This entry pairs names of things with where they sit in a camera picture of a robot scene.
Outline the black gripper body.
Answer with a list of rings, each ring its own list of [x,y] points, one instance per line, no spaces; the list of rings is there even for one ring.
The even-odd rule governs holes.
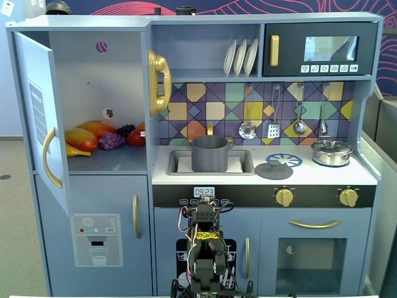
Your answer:
[[[213,204],[198,204],[189,209],[189,226],[198,225],[199,232],[211,232],[220,225],[219,207]]]

